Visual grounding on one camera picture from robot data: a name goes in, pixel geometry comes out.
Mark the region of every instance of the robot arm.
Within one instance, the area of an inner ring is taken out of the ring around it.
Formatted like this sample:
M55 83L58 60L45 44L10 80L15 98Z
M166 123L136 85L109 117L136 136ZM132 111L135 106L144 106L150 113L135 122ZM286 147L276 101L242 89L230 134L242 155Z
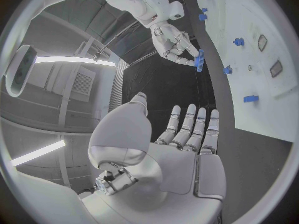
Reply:
M191 44L188 34L168 24L184 16L181 3L168 0L106 0L111 6L131 13L143 26L150 28L153 44L159 55L178 64L194 66L194 61L179 57L187 50L194 58L199 52Z

